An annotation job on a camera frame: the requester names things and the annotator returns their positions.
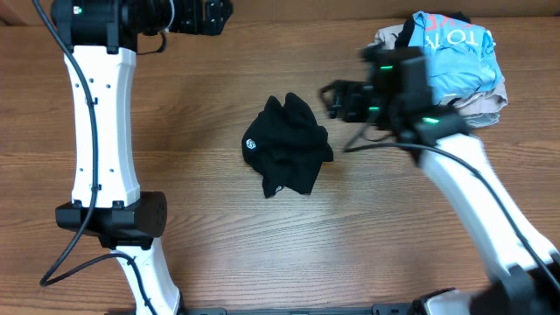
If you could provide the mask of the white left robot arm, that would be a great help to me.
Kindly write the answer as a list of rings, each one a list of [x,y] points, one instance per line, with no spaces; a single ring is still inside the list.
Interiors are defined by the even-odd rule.
[[[162,192],[141,190],[132,150],[131,92],[138,38],[169,32],[215,36],[233,13],[228,0],[56,0],[45,14],[73,90],[76,172],[59,227],[93,236],[121,265],[138,314],[182,314],[161,238]]]

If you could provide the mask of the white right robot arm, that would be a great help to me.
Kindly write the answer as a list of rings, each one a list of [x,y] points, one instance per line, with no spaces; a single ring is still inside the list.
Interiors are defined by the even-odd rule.
[[[373,149],[407,151],[448,199],[471,236],[490,284],[479,292],[437,290],[408,304],[378,304],[376,314],[556,314],[559,252],[515,204],[482,141],[451,105],[432,100],[428,59],[419,47],[363,50],[364,81],[335,80],[319,98],[332,119],[387,132]]]

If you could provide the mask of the black t-shirt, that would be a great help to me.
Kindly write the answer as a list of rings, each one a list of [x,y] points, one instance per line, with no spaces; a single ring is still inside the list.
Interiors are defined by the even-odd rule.
[[[269,97],[243,135],[241,150],[245,163],[262,175],[265,198],[286,187],[309,195],[322,164],[333,161],[326,128],[292,92],[284,102]]]

